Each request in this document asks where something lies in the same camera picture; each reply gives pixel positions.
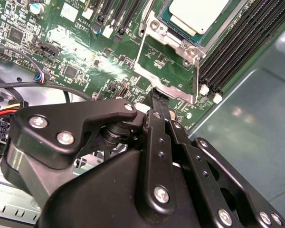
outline black dimm slot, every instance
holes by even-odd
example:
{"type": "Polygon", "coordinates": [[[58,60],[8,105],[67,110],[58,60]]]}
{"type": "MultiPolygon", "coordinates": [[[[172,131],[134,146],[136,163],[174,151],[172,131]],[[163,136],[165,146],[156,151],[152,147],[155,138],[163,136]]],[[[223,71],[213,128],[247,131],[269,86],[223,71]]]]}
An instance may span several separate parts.
{"type": "Polygon", "coordinates": [[[278,0],[276,2],[271,2],[272,4],[267,5],[268,10],[263,10],[260,12],[260,15],[258,15],[253,21],[251,21],[251,24],[247,27],[246,31],[241,34],[244,39],[238,39],[234,43],[235,48],[230,48],[228,53],[226,53],[226,56],[218,62],[217,67],[213,68],[210,74],[210,79],[207,79],[211,81],[211,83],[214,85],[217,80],[220,80],[221,74],[220,71],[222,68],[226,69],[228,68],[228,65],[226,65],[230,60],[237,59],[237,56],[241,53],[239,49],[241,48],[243,51],[245,51],[245,46],[249,44],[250,40],[254,40],[254,36],[257,35],[257,28],[263,27],[264,23],[263,20],[268,16],[268,14],[271,13],[271,11],[274,9],[275,6],[277,6],[279,3],[283,4],[283,1],[278,0]]]}
{"type": "Polygon", "coordinates": [[[112,20],[114,20],[114,25],[113,27],[116,26],[116,24],[119,22],[119,20],[121,19],[123,13],[124,13],[124,10],[128,4],[128,1],[129,0],[121,0],[120,3],[119,3],[119,6],[117,7],[117,9],[115,10],[114,12],[114,15],[112,16],[112,20]]]}
{"type": "Polygon", "coordinates": [[[218,76],[216,77],[215,80],[212,80],[212,84],[214,86],[217,86],[222,80],[225,79],[224,72],[226,72],[226,74],[231,70],[231,67],[233,67],[232,65],[234,64],[234,62],[238,62],[240,59],[240,56],[243,55],[243,53],[247,52],[250,50],[250,48],[253,47],[253,43],[257,42],[257,40],[259,38],[261,38],[261,36],[264,33],[267,33],[267,27],[268,24],[271,23],[273,21],[273,18],[276,18],[278,16],[278,14],[285,8],[285,4],[283,4],[283,2],[280,2],[280,5],[277,7],[277,9],[273,12],[271,12],[271,10],[266,14],[267,16],[269,15],[269,17],[267,17],[266,21],[263,22],[261,24],[261,22],[258,23],[258,31],[254,33],[253,36],[250,36],[250,40],[244,40],[242,41],[241,45],[244,44],[240,49],[238,48],[238,50],[234,51],[234,53],[236,53],[232,58],[229,57],[228,60],[226,62],[228,62],[228,64],[226,64],[223,67],[223,70],[220,71],[220,69],[218,70],[218,76]]]}
{"type": "Polygon", "coordinates": [[[105,19],[109,16],[111,9],[115,3],[115,0],[105,0],[103,4],[103,9],[99,13],[96,22],[92,26],[94,31],[99,31],[103,26],[105,19]]]}
{"type": "Polygon", "coordinates": [[[247,39],[249,33],[251,33],[251,29],[255,24],[257,23],[258,20],[262,18],[264,14],[266,14],[267,10],[261,10],[264,7],[267,9],[271,9],[271,7],[276,3],[279,2],[280,0],[277,1],[270,1],[266,6],[263,3],[258,9],[255,10],[254,14],[252,16],[248,16],[248,19],[245,20],[245,24],[241,24],[242,29],[232,35],[231,41],[228,41],[227,44],[227,49],[219,48],[220,50],[223,50],[220,55],[217,57],[214,63],[212,63],[211,67],[207,69],[205,74],[202,75],[202,78],[205,78],[207,82],[212,82],[212,80],[215,78],[216,73],[219,71],[218,68],[223,67],[223,62],[226,61],[226,58],[231,56],[232,50],[238,47],[238,44],[244,39],[247,39]]]}
{"type": "Polygon", "coordinates": [[[131,20],[132,20],[134,14],[136,13],[137,8],[141,4],[141,2],[142,2],[142,0],[135,0],[134,1],[134,4],[133,4],[130,12],[128,13],[126,19],[124,20],[124,23],[123,23],[124,29],[127,29],[130,26],[131,20]]]}
{"type": "Polygon", "coordinates": [[[232,43],[232,40],[244,30],[245,26],[247,25],[247,21],[249,21],[266,4],[267,1],[269,0],[265,0],[264,2],[253,2],[252,5],[244,12],[236,25],[228,32],[228,34],[225,35],[217,47],[211,53],[209,53],[209,56],[205,59],[201,66],[205,66],[204,68],[208,69],[207,65],[212,64],[212,59],[216,57],[216,54],[220,54],[222,50],[227,50],[227,47],[232,43]]]}
{"type": "Polygon", "coordinates": [[[249,21],[267,2],[268,0],[262,2],[257,1],[252,3],[250,8],[244,12],[242,18],[237,22],[234,28],[223,38],[220,44],[213,50],[209,57],[201,65],[200,77],[203,78],[208,70],[210,70],[219,60],[219,57],[224,54],[228,47],[232,44],[233,40],[244,30],[249,21]]]}
{"type": "Polygon", "coordinates": [[[216,84],[216,87],[218,89],[222,89],[229,80],[237,73],[237,71],[255,54],[255,52],[266,42],[266,40],[271,36],[271,34],[285,21],[285,13],[280,13],[278,15],[279,20],[276,23],[272,23],[273,26],[263,37],[258,41],[257,44],[254,44],[253,48],[251,50],[247,50],[242,56],[240,57],[241,61],[240,64],[238,63],[239,60],[237,60],[234,65],[228,70],[228,72],[225,73],[225,75],[222,77],[224,78],[223,81],[219,81],[216,84]]]}
{"type": "Polygon", "coordinates": [[[127,16],[126,16],[125,20],[123,21],[121,28],[117,31],[117,33],[114,37],[115,43],[119,44],[120,41],[122,40],[124,33],[127,30],[127,28],[130,26],[132,18],[134,16],[134,14],[136,13],[137,8],[141,4],[141,2],[142,2],[142,0],[134,0],[133,4],[131,6],[131,10],[127,13],[127,16]]]}

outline integrated circuit chip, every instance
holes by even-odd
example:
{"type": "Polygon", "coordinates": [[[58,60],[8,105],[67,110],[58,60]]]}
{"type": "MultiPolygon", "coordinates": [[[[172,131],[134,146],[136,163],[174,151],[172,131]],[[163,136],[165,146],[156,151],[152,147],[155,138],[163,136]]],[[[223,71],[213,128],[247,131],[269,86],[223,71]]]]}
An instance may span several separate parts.
{"type": "Polygon", "coordinates": [[[104,54],[108,57],[111,53],[112,53],[113,51],[111,50],[111,49],[109,49],[109,48],[106,48],[105,50],[104,50],[104,54]]]}
{"type": "Polygon", "coordinates": [[[73,66],[68,65],[65,74],[67,77],[74,78],[77,74],[78,70],[74,68],[73,66]]]}
{"type": "Polygon", "coordinates": [[[9,39],[18,44],[21,44],[24,33],[19,31],[18,29],[11,27],[9,32],[9,39]]]}

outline green circuit board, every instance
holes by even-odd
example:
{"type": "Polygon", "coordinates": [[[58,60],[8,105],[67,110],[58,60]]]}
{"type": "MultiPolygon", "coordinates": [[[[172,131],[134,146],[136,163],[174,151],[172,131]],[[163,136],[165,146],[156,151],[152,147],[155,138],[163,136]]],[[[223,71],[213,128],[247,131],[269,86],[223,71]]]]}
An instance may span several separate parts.
{"type": "MultiPolygon", "coordinates": [[[[139,51],[138,30],[146,0],[141,1],[130,29],[119,44],[91,30],[95,15],[90,20],[82,16],[84,0],[46,0],[44,3],[45,13],[40,18],[29,12],[28,0],[0,0],[0,45],[24,51],[42,67],[49,80],[84,91],[93,99],[116,98],[126,86],[129,91],[123,98],[132,103],[144,101],[152,87],[132,66],[139,51]],[[60,54],[50,59],[36,53],[31,45],[36,35],[41,41],[59,45],[60,54]]],[[[156,1],[154,8],[159,10],[163,3],[164,0],[156,1]]],[[[35,72],[28,61],[10,52],[2,52],[0,59],[35,72]]],[[[193,94],[194,67],[184,67],[182,62],[171,47],[151,37],[147,37],[139,60],[140,65],[157,75],[163,84],[193,94]]],[[[212,106],[211,99],[202,96],[194,105],[181,99],[170,102],[187,130],[212,106]]]]}

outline gray metal surface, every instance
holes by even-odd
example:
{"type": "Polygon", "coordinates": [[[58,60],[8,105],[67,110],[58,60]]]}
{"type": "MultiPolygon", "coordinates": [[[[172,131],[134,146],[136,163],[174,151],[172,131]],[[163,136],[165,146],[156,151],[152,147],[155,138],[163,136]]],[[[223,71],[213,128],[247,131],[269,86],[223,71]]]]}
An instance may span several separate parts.
{"type": "Polygon", "coordinates": [[[0,171],[0,217],[35,224],[39,214],[33,198],[3,180],[0,171]]]}
{"type": "Polygon", "coordinates": [[[285,218],[285,32],[192,129],[285,218]]]}
{"type": "MultiPolygon", "coordinates": [[[[16,78],[20,78],[23,82],[33,81],[34,74],[23,70],[15,64],[4,64],[0,62],[0,77],[5,82],[16,82],[16,78]]],[[[48,104],[59,104],[65,103],[65,97],[62,91],[50,88],[41,87],[27,87],[27,88],[15,88],[24,98],[25,101],[29,103],[30,106],[34,105],[48,105],[48,104]]],[[[4,89],[0,89],[0,95],[7,100],[12,99],[12,97],[4,89]]],[[[70,94],[71,102],[83,101],[82,98],[70,94]]]]}

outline ram slot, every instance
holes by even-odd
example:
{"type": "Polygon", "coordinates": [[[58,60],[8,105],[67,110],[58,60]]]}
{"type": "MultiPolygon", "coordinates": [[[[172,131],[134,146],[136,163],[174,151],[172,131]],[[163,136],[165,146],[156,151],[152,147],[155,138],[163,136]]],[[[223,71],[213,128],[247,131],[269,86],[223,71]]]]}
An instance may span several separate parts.
{"type": "Polygon", "coordinates": [[[116,26],[118,26],[123,14],[124,14],[124,10],[128,4],[129,0],[121,0],[120,4],[117,8],[117,10],[115,10],[114,15],[112,16],[112,20],[113,21],[113,28],[115,28],[116,26]]]}
{"type": "Polygon", "coordinates": [[[94,25],[92,26],[92,29],[94,31],[100,31],[100,29],[104,25],[105,20],[110,15],[110,12],[111,12],[111,9],[112,9],[114,3],[115,3],[114,0],[105,0],[104,5],[103,5],[103,9],[99,13],[94,25]]]}
{"type": "Polygon", "coordinates": [[[272,10],[276,9],[277,5],[280,5],[282,0],[271,1],[268,5],[259,11],[248,23],[245,25],[246,29],[237,37],[232,46],[225,52],[225,54],[217,61],[217,65],[212,68],[206,76],[206,81],[215,82],[218,79],[217,74],[226,66],[226,63],[235,58],[235,55],[239,53],[241,47],[254,38],[257,34],[257,28],[263,25],[263,20],[272,13],[272,10]]]}
{"type": "Polygon", "coordinates": [[[231,67],[227,67],[226,71],[221,73],[221,79],[214,82],[213,85],[222,90],[223,87],[230,81],[230,79],[237,73],[237,71],[257,52],[257,50],[268,40],[268,38],[279,28],[279,26],[285,21],[285,7],[282,11],[279,11],[277,16],[267,20],[267,32],[263,35],[259,35],[257,41],[246,47],[246,50],[241,53],[241,56],[232,62],[231,67]]]}
{"type": "Polygon", "coordinates": [[[131,10],[128,12],[125,20],[123,21],[123,25],[121,26],[121,28],[117,31],[115,37],[114,37],[114,42],[119,44],[120,41],[123,39],[124,33],[126,32],[126,30],[129,28],[131,22],[132,22],[132,18],[134,16],[134,14],[137,12],[137,9],[139,7],[139,5],[141,4],[142,0],[134,0],[132,6],[131,6],[131,10]]]}
{"type": "Polygon", "coordinates": [[[251,9],[242,15],[236,28],[233,28],[227,37],[224,38],[224,41],[211,53],[212,59],[207,59],[206,64],[202,65],[201,78],[206,82],[212,81],[215,72],[223,65],[226,58],[230,57],[232,51],[238,47],[238,43],[247,38],[247,35],[251,31],[251,22],[260,19],[260,12],[264,12],[266,7],[274,5],[275,2],[276,1],[258,1],[251,5],[251,9]]]}

